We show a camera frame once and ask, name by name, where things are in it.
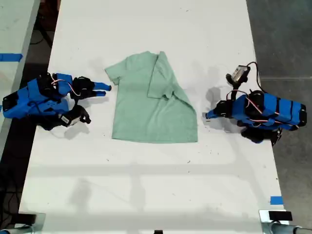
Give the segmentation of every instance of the green t-shirt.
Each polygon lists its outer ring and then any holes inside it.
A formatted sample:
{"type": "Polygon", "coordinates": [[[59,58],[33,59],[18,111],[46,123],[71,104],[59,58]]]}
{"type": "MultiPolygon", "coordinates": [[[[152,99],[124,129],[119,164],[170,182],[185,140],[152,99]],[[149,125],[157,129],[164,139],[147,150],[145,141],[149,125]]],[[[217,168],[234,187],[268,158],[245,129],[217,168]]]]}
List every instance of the green t-shirt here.
{"type": "Polygon", "coordinates": [[[197,142],[196,112],[164,52],[135,54],[105,71],[118,85],[112,138],[149,143],[197,142]]]}

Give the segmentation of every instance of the blue finger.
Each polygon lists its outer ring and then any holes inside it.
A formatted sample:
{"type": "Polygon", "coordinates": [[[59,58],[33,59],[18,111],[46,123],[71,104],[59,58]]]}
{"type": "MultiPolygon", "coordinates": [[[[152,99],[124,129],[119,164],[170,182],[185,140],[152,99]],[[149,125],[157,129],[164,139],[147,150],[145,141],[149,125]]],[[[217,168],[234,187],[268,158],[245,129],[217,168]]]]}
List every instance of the blue finger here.
{"type": "Polygon", "coordinates": [[[105,91],[95,91],[97,97],[104,97],[106,95],[105,91]]]}
{"type": "Polygon", "coordinates": [[[112,87],[110,85],[104,84],[104,83],[99,83],[99,82],[94,82],[94,90],[106,90],[106,91],[111,91],[112,87]]]}

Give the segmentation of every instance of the blue tape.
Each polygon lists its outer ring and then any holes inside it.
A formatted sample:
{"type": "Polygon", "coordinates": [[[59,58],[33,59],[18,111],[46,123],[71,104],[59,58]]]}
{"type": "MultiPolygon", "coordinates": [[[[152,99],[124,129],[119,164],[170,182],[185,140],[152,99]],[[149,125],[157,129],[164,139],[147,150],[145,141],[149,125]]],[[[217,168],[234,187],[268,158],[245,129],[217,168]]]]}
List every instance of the blue tape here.
{"type": "Polygon", "coordinates": [[[271,205],[283,205],[283,197],[282,196],[271,196],[270,200],[271,205]]]}
{"type": "Polygon", "coordinates": [[[23,57],[22,54],[1,54],[0,62],[19,62],[23,57]]]}

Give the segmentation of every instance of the blue robot hand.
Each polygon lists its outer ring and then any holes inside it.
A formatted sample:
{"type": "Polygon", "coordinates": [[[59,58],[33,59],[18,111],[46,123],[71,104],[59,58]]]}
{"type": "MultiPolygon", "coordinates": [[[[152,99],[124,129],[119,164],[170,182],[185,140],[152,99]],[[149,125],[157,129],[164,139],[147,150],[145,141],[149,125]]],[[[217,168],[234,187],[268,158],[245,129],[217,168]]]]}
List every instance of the blue robot hand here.
{"type": "Polygon", "coordinates": [[[104,97],[106,91],[111,91],[111,85],[99,82],[92,82],[87,77],[79,77],[73,80],[73,89],[75,92],[70,93],[74,100],[82,100],[91,97],[104,97]]]}

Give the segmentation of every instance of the table surface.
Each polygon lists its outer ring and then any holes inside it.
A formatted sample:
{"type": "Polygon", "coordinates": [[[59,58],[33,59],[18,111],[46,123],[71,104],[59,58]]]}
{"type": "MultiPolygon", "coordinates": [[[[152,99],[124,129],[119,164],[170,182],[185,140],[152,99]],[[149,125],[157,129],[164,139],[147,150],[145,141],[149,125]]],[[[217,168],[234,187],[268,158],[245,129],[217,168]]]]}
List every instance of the table surface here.
{"type": "MultiPolygon", "coordinates": [[[[0,101],[20,87],[22,72],[26,60],[31,34],[36,21],[40,0],[0,1],[0,53],[22,54],[20,62],[0,62],[0,101]]],[[[0,113],[0,157],[7,134],[11,126],[10,119],[4,119],[0,113]]]]}
{"type": "MultiPolygon", "coordinates": [[[[81,101],[92,122],[37,128],[20,211],[46,213],[44,233],[261,233],[258,210],[280,195],[269,141],[202,112],[231,90],[225,75],[255,60],[244,0],[64,0],[49,72],[111,84],[104,68],[165,51],[197,111],[198,142],[111,139],[117,86],[81,101]]],[[[257,89],[255,69],[242,90],[257,89]]]]}

